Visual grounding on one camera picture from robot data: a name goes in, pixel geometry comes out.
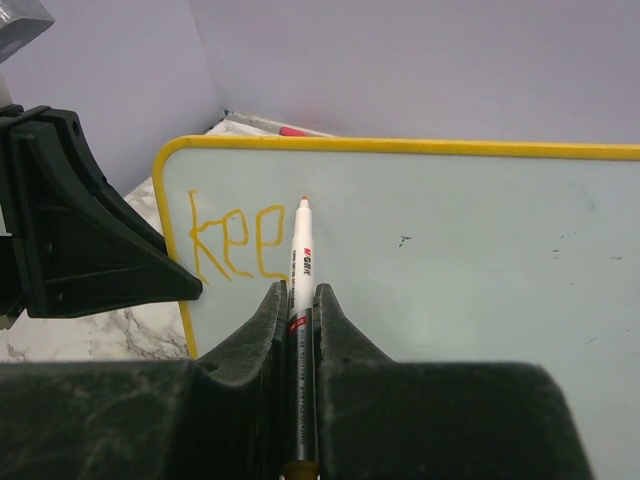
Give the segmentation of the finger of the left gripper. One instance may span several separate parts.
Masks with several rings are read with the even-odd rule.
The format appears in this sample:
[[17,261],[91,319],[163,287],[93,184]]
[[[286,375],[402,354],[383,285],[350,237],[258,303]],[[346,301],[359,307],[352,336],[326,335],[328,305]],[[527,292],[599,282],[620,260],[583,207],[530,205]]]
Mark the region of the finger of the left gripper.
[[108,183],[75,112],[10,106],[10,318],[75,318],[202,291]]

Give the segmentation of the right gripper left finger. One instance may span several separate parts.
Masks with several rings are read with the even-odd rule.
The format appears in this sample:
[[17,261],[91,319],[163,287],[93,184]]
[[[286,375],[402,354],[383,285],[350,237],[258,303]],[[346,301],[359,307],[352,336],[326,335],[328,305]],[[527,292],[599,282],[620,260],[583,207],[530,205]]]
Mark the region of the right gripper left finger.
[[5,479],[275,479],[287,290],[197,360],[1,368]]

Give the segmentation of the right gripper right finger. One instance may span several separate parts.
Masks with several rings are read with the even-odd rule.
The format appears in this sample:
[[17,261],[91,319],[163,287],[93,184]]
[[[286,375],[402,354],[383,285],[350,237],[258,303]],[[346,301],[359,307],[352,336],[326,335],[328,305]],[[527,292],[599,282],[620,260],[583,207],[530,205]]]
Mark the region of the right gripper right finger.
[[384,354],[327,284],[314,299],[325,479],[589,479],[562,390],[522,362],[409,362]]

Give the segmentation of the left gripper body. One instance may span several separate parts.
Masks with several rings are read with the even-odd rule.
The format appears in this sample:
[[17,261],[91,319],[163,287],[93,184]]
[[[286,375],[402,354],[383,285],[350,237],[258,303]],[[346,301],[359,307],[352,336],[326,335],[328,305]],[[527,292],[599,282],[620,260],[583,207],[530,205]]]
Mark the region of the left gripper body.
[[24,309],[21,281],[10,229],[14,203],[10,186],[5,130],[10,121],[24,112],[18,104],[1,108],[1,329],[10,329]]

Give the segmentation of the yellow framed whiteboard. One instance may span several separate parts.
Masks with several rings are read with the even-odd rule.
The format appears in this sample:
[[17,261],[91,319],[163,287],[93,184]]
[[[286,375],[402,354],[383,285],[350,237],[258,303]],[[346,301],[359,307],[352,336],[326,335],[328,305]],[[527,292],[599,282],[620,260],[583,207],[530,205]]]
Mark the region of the yellow framed whiteboard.
[[639,149],[184,136],[153,184],[200,356],[290,272],[308,198],[314,268],[401,361],[520,360],[561,385],[600,479],[639,475]]

